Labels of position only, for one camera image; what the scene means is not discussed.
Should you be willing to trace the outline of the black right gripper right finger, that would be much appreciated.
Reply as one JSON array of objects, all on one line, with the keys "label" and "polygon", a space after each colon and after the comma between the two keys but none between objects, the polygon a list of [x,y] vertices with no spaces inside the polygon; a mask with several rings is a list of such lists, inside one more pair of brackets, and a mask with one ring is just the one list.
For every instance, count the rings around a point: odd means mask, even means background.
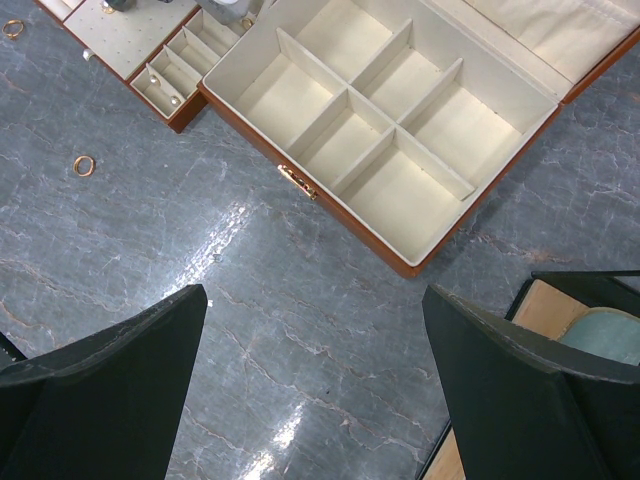
[{"label": "black right gripper right finger", "polygon": [[438,286],[422,306],[467,478],[638,478],[638,367],[550,340]]}]

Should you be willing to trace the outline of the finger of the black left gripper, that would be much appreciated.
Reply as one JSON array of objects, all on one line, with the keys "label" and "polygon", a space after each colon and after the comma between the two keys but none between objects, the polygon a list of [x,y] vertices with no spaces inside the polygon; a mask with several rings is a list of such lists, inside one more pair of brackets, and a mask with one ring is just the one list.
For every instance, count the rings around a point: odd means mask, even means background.
[{"label": "finger of the black left gripper", "polygon": [[136,0],[109,0],[109,6],[116,11],[129,11],[136,5]]}]

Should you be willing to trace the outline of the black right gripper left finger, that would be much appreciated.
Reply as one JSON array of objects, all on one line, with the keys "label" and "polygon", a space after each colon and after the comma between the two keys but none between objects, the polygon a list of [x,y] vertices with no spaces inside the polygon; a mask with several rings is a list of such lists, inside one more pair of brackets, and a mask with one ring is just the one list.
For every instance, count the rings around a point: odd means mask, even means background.
[{"label": "black right gripper left finger", "polygon": [[188,285],[34,358],[3,337],[2,478],[164,478],[206,309],[204,287]]}]

